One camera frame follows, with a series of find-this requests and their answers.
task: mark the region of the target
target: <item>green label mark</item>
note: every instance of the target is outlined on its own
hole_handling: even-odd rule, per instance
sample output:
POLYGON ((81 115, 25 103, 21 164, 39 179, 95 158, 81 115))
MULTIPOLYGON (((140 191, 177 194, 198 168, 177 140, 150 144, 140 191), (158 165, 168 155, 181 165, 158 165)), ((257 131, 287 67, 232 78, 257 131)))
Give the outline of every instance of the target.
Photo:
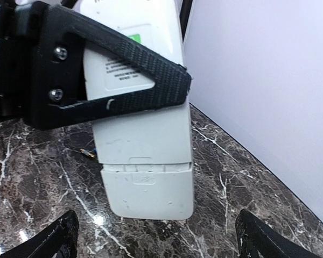
POLYGON ((132 39, 132 40, 134 40, 134 41, 141 44, 141 36, 140 36, 140 34, 135 34, 135 35, 132 35, 132 36, 128 36, 128 38, 130 38, 130 39, 132 39))

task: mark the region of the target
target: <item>brown marble surface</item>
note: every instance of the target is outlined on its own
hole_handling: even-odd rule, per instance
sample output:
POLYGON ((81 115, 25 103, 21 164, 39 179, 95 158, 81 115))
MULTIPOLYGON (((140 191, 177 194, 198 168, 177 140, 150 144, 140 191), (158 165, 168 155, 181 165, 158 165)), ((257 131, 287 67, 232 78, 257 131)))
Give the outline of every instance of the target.
POLYGON ((243 208, 323 257, 323 224, 249 152, 192 108, 195 212, 187 221, 115 216, 89 124, 48 132, 1 124, 0 253, 69 209, 80 222, 78 257, 238 257, 235 219, 243 208))

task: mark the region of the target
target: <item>label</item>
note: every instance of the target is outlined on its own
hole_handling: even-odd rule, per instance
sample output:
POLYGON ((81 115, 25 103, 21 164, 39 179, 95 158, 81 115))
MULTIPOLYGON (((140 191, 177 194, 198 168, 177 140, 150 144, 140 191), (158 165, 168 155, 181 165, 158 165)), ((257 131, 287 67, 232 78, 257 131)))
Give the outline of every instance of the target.
MULTIPOLYGON (((119 30, 119 32, 146 47, 152 47, 150 25, 125 28, 119 30)), ((147 74, 131 65, 128 61, 124 61, 118 56, 113 55, 111 52, 106 52, 104 55, 104 67, 106 73, 104 78, 107 90, 126 89, 123 93, 127 93, 150 89, 155 84, 147 74)))

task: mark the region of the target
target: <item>screw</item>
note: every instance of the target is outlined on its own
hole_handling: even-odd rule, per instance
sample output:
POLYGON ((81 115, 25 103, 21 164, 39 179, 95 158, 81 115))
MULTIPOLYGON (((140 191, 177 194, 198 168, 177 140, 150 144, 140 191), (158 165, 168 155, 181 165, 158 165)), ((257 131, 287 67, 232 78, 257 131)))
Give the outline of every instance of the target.
POLYGON ((64 47, 57 47, 54 50, 54 55, 60 60, 65 60, 68 57, 68 51, 64 47))
POLYGON ((60 89, 53 89, 49 91, 49 98, 53 102, 59 102, 64 96, 64 92, 60 89))

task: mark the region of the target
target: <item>white wall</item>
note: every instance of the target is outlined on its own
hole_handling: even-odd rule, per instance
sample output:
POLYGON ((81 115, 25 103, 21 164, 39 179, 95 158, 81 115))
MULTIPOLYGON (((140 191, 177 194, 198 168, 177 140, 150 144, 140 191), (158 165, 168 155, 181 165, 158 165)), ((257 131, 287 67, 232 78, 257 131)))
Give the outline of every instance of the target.
POLYGON ((323 220, 323 0, 195 1, 191 102, 323 220))

